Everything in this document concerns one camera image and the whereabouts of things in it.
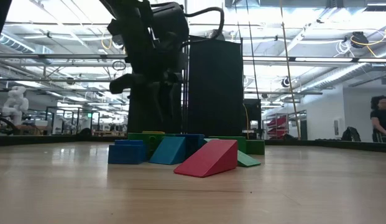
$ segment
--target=black barrier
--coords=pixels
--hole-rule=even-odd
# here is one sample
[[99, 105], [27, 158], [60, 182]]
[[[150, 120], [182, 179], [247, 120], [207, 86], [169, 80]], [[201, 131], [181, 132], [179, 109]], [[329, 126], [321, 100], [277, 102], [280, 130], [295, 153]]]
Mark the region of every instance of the black barrier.
[[[18, 146], [24, 144], [49, 144], [62, 142], [114, 142], [125, 139], [119, 136], [0, 136], [0, 146]], [[265, 140], [267, 146], [316, 146], [340, 149], [354, 149], [370, 152], [386, 152], [386, 143], [349, 142], [349, 141], [283, 141]]]

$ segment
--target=ceiling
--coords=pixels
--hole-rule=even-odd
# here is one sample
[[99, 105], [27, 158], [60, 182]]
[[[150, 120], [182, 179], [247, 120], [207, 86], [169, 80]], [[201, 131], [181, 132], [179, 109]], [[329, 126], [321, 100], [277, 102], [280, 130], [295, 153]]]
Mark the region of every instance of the ceiling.
[[[111, 35], [107, 25], [113, 18], [99, 0], [36, 0], [44, 9], [33, 3], [34, 0], [13, 0], [6, 25], [2, 31], [19, 43], [32, 49], [45, 46], [53, 54], [123, 54], [122, 47], [110, 42]], [[187, 12], [195, 12], [206, 7], [222, 7], [224, 0], [186, 0]], [[341, 46], [345, 37], [350, 39], [352, 32], [361, 31], [370, 43], [382, 42], [371, 46], [372, 50], [386, 45], [386, 11], [366, 11], [365, 8], [285, 8], [282, 19], [278, 7], [224, 8], [225, 26], [223, 34], [227, 41], [239, 42], [243, 38], [244, 56], [285, 56], [282, 21], [285, 21], [285, 39], [290, 57], [371, 57], [368, 48], [348, 49]], [[217, 29], [219, 13], [210, 12], [188, 18], [190, 34], [207, 37]], [[0, 44], [0, 54], [19, 54], [6, 45]], [[109, 80], [131, 73], [128, 64], [118, 62], [121, 70], [115, 70], [112, 64], [117, 60], [54, 60], [61, 65], [47, 67], [45, 74], [53, 79], [75, 78], [84, 80]], [[31, 59], [0, 59], [0, 68], [4, 78], [45, 78], [44, 68], [37, 67], [37, 61]], [[73, 63], [92, 63], [94, 67], [75, 67]], [[281, 81], [287, 77], [286, 64], [244, 62], [244, 75], [247, 78], [246, 91], [255, 91], [255, 75], [259, 91], [285, 91]], [[293, 87], [308, 83], [339, 65], [291, 64], [290, 75]], [[39, 83], [48, 88], [106, 90], [109, 83]], [[61, 96], [78, 96], [92, 102], [103, 102], [103, 97], [94, 92], [62, 93]], [[114, 95], [105, 93], [110, 103], [127, 102], [128, 93]], [[246, 98], [256, 97], [246, 94]]]

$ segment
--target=wooden floor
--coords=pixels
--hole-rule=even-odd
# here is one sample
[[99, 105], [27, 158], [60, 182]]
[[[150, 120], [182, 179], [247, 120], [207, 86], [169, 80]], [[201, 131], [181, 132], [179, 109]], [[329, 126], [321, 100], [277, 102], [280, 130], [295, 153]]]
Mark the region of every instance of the wooden floor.
[[108, 143], [0, 148], [0, 224], [386, 223], [386, 154], [267, 147], [260, 167], [199, 179], [108, 166]]

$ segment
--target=wall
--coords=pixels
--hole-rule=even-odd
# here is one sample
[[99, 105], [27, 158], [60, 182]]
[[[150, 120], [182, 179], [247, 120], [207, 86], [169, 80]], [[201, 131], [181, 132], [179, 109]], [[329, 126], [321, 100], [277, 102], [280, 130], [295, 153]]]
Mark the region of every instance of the wall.
[[[296, 109], [297, 111], [307, 110], [308, 140], [336, 138], [334, 133], [335, 119], [341, 121], [339, 136], [346, 129], [342, 85], [337, 85], [333, 90], [323, 90], [322, 95], [303, 97], [301, 103], [296, 105]], [[266, 115], [272, 113], [293, 113], [293, 105], [288, 103], [284, 104], [284, 108], [268, 110], [262, 119], [266, 119]]]
[[370, 101], [373, 96], [386, 96], [386, 88], [345, 88], [343, 93], [346, 127], [356, 128], [361, 141], [372, 142]]
[[[37, 95], [34, 92], [27, 92], [25, 97], [29, 100], [29, 108], [33, 110], [45, 111], [47, 106], [56, 106], [56, 98], [48, 95]], [[0, 111], [8, 99], [7, 93], [0, 92]]]

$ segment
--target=red wedge block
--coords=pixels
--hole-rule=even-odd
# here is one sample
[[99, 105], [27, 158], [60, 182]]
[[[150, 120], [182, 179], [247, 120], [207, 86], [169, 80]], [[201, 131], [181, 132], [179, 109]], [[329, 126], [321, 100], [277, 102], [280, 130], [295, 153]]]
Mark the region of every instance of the red wedge block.
[[214, 139], [180, 164], [173, 172], [207, 177], [237, 167], [237, 141]]

